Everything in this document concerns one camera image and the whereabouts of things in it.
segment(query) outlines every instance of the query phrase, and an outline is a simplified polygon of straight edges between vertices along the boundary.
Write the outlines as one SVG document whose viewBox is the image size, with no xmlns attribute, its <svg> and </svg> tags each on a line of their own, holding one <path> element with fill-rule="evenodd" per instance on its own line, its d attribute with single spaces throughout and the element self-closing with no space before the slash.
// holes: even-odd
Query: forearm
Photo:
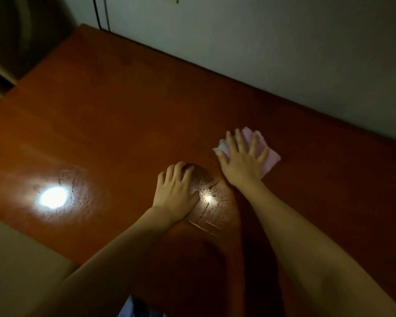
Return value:
<svg viewBox="0 0 396 317">
<path fill-rule="evenodd" d="M 273 195 L 261 181 L 244 185 L 286 273 L 325 315 L 396 315 L 396 303 L 334 241 Z"/>
<path fill-rule="evenodd" d="M 144 254 L 170 226 L 158 212 L 149 209 L 74 272 L 35 316 L 102 316 L 106 304 L 122 305 L 132 292 Z"/>
</svg>

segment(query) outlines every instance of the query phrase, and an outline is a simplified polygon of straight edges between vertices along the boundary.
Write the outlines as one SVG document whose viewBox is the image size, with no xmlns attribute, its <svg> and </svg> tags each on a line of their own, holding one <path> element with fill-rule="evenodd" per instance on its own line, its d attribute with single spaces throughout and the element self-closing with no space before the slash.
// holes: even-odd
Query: left hand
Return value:
<svg viewBox="0 0 396 317">
<path fill-rule="evenodd" d="M 167 216 L 171 224 L 185 218 L 199 201 L 198 192 L 195 192 L 192 198 L 189 197 L 194 167 L 189 167 L 182 178 L 182 168 L 185 165 L 186 163 L 181 161 L 158 175 L 152 207 Z"/>
</svg>

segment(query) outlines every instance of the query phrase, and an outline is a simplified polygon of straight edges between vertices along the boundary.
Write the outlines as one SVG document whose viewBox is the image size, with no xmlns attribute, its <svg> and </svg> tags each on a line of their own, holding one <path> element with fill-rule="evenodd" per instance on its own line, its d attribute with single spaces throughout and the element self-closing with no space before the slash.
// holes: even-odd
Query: table surface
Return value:
<svg viewBox="0 0 396 317">
<path fill-rule="evenodd" d="M 201 201 L 148 252 L 135 294 L 170 316 L 282 315 L 281 289 L 286 314 L 301 316 L 211 150 L 244 126 L 282 157 L 265 184 L 396 300 L 396 142 L 85 25 L 0 100 L 0 219 L 83 263 L 184 160 Z M 70 201 L 42 208 L 39 194 L 57 185 Z"/>
</svg>

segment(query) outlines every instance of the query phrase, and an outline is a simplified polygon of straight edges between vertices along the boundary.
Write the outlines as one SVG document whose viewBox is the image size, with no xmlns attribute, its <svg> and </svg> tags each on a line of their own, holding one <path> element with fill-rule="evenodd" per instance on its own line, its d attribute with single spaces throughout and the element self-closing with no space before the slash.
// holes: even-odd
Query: hand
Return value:
<svg viewBox="0 0 396 317">
<path fill-rule="evenodd" d="M 235 137 L 238 146 L 236 146 L 231 133 L 229 131 L 226 133 L 226 142 L 230 150 L 230 161 L 227 160 L 224 152 L 218 151 L 216 154 L 219 157 L 223 174 L 229 183 L 241 190 L 244 185 L 260 180 L 260 171 L 269 154 L 269 148 L 266 147 L 260 156 L 256 156 L 255 152 L 258 143 L 258 135 L 256 133 L 252 137 L 249 152 L 246 151 L 244 138 L 239 129 L 236 129 Z"/>
<path fill-rule="evenodd" d="M 182 178 L 182 168 L 185 165 L 181 161 L 158 175 L 152 207 L 164 213 L 172 225 L 185 218 L 199 201 L 199 192 L 195 192 L 192 198 L 189 197 L 194 167 L 189 167 Z"/>
</svg>

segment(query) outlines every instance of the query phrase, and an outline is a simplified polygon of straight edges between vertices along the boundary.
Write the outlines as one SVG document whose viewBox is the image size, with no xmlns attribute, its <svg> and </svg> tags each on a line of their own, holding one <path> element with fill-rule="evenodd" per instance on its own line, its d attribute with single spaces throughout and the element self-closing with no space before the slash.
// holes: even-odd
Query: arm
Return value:
<svg viewBox="0 0 396 317">
<path fill-rule="evenodd" d="M 255 156 L 257 136 L 246 151 L 241 133 L 227 133 L 222 171 L 254 208 L 288 276 L 323 316 L 396 316 L 396 303 L 334 241 L 273 195 L 259 180 L 268 148 Z"/>
<path fill-rule="evenodd" d="M 160 173 L 152 208 L 66 279 L 34 316 L 107 316 L 106 304 L 123 306 L 148 248 L 199 200 L 198 193 L 189 196 L 193 167 L 182 178 L 184 165 Z"/>
</svg>

